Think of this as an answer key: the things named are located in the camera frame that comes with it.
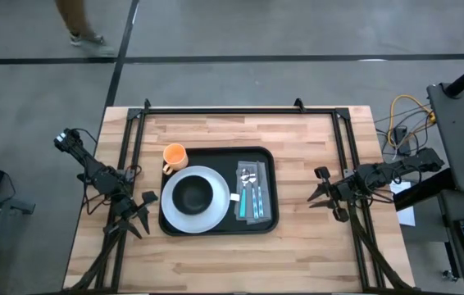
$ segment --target white plate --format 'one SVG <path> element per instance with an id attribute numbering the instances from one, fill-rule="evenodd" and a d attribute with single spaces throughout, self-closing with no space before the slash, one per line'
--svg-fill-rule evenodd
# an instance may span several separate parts
<path id="1" fill-rule="evenodd" d="M 211 185 L 212 202 L 205 211 L 197 215 L 187 215 L 175 207 L 172 192 L 180 180 L 193 175 L 203 177 Z M 230 191 L 225 179 L 215 170 L 205 166 L 191 166 L 180 170 L 168 179 L 161 192 L 161 209 L 166 220 L 178 230 L 189 234 L 206 232 L 218 225 L 229 210 L 229 204 Z"/>

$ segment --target gray concrete floor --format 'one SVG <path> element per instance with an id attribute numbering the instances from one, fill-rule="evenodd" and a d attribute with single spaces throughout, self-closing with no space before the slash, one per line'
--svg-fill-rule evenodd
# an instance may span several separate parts
<path id="1" fill-rule="evenodd" d="M 94 27 L 118 48 L 130 0 L 87 3 Z M 399 53 L 464 53 L 464 1 L 141 1 L 128 56 Z M 0 58 L 83 55 L 69 46 L 53 1 L 0 1 Z M 80 167 L 52 139 L 65 127 L 98 132 L 113 69 L 0 66 L 0 169 L 19 198 L 37 203 L 32 216 L 11 216 L 0 247 L 0 294 L 61 287 L 80 210 Z M 427 85 L 463 72 L 464 61 L 125 65 L 115 104 L 140 106 L 149 98 L 155 106 L 263 106 L 301 98 L 308 105 L 370 105 L 377 120 L 397 95 L 426 103 Z M 414 106 L 400 102 L 396 112 Z M 377 127 L 387 129 L 387 122 Z M 444 157 L 436 128 L 427 146 Z M 448 268 L 442 244 L 409 240 L 407 252 L 418 287 L 464 293 L 462 283 L 439 277 Z"/>

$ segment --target black bowl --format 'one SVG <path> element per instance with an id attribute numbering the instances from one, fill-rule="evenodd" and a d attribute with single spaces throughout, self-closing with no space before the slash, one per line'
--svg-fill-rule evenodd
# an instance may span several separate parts
<path id="1" fill-rule="evenodd" d="M 174 187 L 172 201 L 180 212 L 196 215 L 205 211 L 212 202 L 212 186 L 201 176 L 187 176 Z"/>

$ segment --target fork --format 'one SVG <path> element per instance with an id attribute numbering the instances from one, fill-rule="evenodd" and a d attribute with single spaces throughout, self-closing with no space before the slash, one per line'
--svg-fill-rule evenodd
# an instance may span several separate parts
<path id="1" fill-rule="evenodd" d="M 248 181 L 250 181 L 250 183 L 252 184 L 252 204 L 254 209 L 254 219 L 258 219 L 259 215 L 257 214 L 256 189 L 254 187 L 254 183 L 256 182 L 256 174 L 250 174 L 250 178 L 248 179 Z"/>

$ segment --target orange mug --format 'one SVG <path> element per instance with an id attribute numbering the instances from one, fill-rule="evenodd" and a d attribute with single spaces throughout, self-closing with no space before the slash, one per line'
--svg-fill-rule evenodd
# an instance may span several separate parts
<path id="1" fill-rule="evenodd" d="M 181 170 L 189 164 L 189 157 L 184 147 L 178 143 L 172 143 L 163 151 L 163 160 L 166 164 L 163 173 L 170 175 L 174 170 Z"/>

